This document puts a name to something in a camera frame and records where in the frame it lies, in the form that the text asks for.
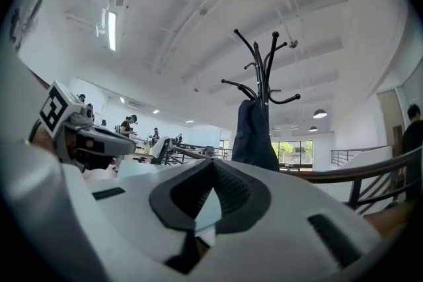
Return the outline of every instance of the air conditioner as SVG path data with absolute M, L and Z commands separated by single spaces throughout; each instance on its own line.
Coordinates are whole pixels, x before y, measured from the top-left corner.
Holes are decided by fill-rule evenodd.
M 140 110 L 140 109 L 144 108 L 145 105 L 140 103 L 140 102 L 129 101 L 128 106 L 131 107 L 131 108 L 134 108 L 136 110 Z

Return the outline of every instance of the window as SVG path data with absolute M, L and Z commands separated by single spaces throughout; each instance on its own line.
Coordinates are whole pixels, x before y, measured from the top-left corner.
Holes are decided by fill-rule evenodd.
M 228 140 L 221 140 L 219 142 L 219 148 L 229 149 L 229 141 Z
M 232 150 L 229 149 L 229 141 L 228 140 L 221 140 L 219 142 L 219 159 L 231 159 L 232 157 Z
M 282 168 L 311 170 L 313 167 L 312 141 L 280 141 L 272 142 L 273 150 Z

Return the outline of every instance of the hanging jacket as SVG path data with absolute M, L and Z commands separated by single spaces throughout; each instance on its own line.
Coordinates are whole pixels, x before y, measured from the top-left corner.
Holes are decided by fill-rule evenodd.
M 232 161 L 279 172 L 279 160 L 272 148 L 268 125 L 259 102 L 245 100 L 239 107 Z

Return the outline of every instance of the fluorescent light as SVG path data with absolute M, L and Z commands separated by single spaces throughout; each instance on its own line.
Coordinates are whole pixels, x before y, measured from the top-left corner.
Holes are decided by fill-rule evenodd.
M 328 114 L 326 113 L 325 110 L 317 110 L 314 114 L 313 114 L 313 118 L 314 119 L 321 119 L 324 118 L 325 116 L 327 116 Z
M 116 13 L 108 13 L 108 45 L 112 51 L 116 51 L 116 19 Z

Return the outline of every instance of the coat rack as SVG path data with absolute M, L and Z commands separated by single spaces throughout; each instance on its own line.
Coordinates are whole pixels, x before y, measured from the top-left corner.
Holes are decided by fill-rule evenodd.
M 287 42 L 284 42 L 283 44 L 276 46 L 276 43 L 279 38 L 279 32 L 273 32 L 272 33 L 272 47 L 270 48 L 270 52 L 266 57 L 264 58 L 264 62 L 262 61 L 262 57 L 260 55 L 260 50 L 258 49 L 258 44 L 254 42 L 253 47 L 249 44 L 249 42 L 244 38 L 244 36 L 237 30 L 234 30 L 234 33 L 244 42 L 245 45 L 249 48 L 252 57 L 254 58 L 254 62 L 249 63 L 247 66 L 244 67 L 244 69 L 248 69 L 250 66 L 254 66 L 256 69 L 256 77 L 257 77 L 257 94 L 255 91 L 253 91 L 250 87 L 245 86 L 243 84 L 234 83 L 233 81 L 228 81 L 225 79 L 222 79 L 221 82 L 229 85 L 236 86 L 242 93 L 244 93 L 250 100 L 259 102 L 263 112 L 264 116 L 266 118 L 267 125 L 269 127 L 269 100 L 277 105 L 287 104 L 288 102 L 298 100 L 301 98 L 301 95 L 296 94 L 292 96 L 291 98 L 288 98 L 283 101 L 277 101 L 272 98 L 273 92 L 280 92 L 281 90 L 278 89 L 270 89 L 269 85 L 269 78 L 270 78 L 270 71 L 272 69 L 273 64 L 273 58 L 275 51 L 287 46 Z M 296 48 L 298 45 L 298 41 L 294 40 L 289 44 L 290 48 Z

